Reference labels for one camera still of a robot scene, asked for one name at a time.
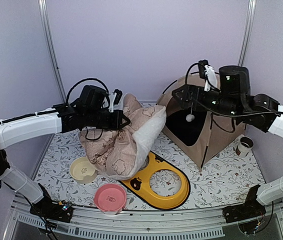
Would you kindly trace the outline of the black tent pole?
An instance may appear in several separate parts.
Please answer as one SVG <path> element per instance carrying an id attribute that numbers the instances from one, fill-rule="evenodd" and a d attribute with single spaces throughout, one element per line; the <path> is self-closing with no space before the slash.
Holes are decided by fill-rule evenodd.
<path id="1" fill-rule="evenodd" d="M 209 114 L 209 132 L 208 132 L 208 137 L 207 137 L 207 141 L 206 141 L 206 146 L 205 146 L 205 151 L 204 151 L 204 155 L 203 155 L 203 158 L 202 158 L 202 162 L 201 162 L 201 165 L 200 165 L 200 172 L 202 172 L 202 169 L 203 169 L 203 166 L 204 166 L 204 163 L 205 163 L 205 160 L 206 160 L 206 156 L 207 156 L 207 152 L 208 152 L 208 148 L 209 148 L 209 142 L 210 142 L 210 138 L 211 138 L 211 134 L 212 134 L 212 124 L 213 124 L 213 113 L 210 113 Z"/>
<path id="2" fill-rule="evenodd" d="M 189 75 L 195 75 L 195 74 L 199 74 L 199 71 L 194 71 L 191 72 Z M 164 94 L 172 85 L 174 85 L 176 82 L 178 81 L 178 79 L 174 80 L 171 84 L 169 84 L 164 91 L 162 92 L 162 94 Z"/>

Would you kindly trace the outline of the brown patterned pillow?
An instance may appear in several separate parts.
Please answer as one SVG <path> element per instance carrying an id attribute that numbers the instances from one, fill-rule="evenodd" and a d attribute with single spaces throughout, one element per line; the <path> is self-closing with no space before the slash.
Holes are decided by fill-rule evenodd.
<path id="1" fill-rule="evenodd" d="M 167 118 L 165 106 L 143 107 L 130 93 L 122 102 L 129 125 L 120 130 L 89 129 L 78 134 L 93 167 L 102 175 L 119 181 L 130 179 L 140 170 Z"/>

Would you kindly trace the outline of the beige fabric pet tent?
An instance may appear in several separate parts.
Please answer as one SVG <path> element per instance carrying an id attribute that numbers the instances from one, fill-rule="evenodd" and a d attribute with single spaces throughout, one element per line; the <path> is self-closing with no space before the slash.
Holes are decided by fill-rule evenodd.
<path id="1" fill-rule="evenodd" d="M 188 109 L 179 107 L 172 97 L 172 91 L 185 84 L 185 77 L 180 77 L 157 100 L 157 105 L 166 107 L 166 122 L 162 132 L 175 143 L 200 169 L 204 156 L 206 141 L 210 128 L 210 112 L 192 112 L 195 119 L 186 121 L 190 113 Z M 238 136 L 245 133 L 246 125 L 241 123 L 232 130 L 232 119 L 214 115 L 212 118 L 212 129 L 205 163 L 225 149 Z"/>

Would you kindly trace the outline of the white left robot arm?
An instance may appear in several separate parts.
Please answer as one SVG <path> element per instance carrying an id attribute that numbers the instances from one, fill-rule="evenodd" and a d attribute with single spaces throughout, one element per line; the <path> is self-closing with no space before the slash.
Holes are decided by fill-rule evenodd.
<path id="1" fill-rule="evenodd" d="M 102 131 L 120 130 L 130 124 L 121 104 L 122 92 L 110 93 L 93 85 L 86 85 L 73 102 L 56 104 L 45 110 L 0 120 L 0 181 L 24 195 L 45 217 L 56 213 L 56 206 L 45 192 L 22 171 L 7 161 L 5 150 L 16 143 L 36 137 L 67 133 L 93 127 Z"/>

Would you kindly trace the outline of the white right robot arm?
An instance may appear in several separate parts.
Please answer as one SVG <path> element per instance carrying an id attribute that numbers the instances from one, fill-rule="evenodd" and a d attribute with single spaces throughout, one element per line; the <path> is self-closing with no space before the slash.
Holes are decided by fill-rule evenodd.
<path id="1" fill-rule="evenodd" d="M 198 67 L 203 86 L 189 82 L 193 67 Z M 181 108 L 209 112 L 246 124 L 283 141 L 283 105 L 265 93 L 251 93 L 249 69 L 225 65 L 215 70 L 207 61 L 188 68 L 182 86 L 171 93 Z"/>

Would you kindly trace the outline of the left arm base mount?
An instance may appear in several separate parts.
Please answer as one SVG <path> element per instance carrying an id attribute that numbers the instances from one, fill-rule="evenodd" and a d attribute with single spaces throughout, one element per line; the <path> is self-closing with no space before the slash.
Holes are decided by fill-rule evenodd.
<path id="1" fill-rule="evenodd" d="M 47 190 L 39 183 L 43 198 L 38 203 L 32 203 L 29 212 L 43 219 L 70 223 L 74 208 L 70 202 L 52 200 Z"/>

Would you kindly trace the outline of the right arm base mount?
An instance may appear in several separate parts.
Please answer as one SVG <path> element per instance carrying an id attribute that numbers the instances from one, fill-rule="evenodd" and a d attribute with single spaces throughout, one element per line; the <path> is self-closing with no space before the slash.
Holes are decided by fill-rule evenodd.
<path id="1" fill-rule="evenodd" d="M 261 217 L 261 220 L 255 220 L 253 223 L 244 223 L 239 229 L 246 235 L 255 234 L 264 219 L 266 209 L 257 201 L 257 191 L 260 185 L 251 187 L 248 191 L 244 203 L 238 205 L 226 206 L 222 209 L 222 214 L 226 223 L 233 223 L 248 220 L 254 217 Z"/>

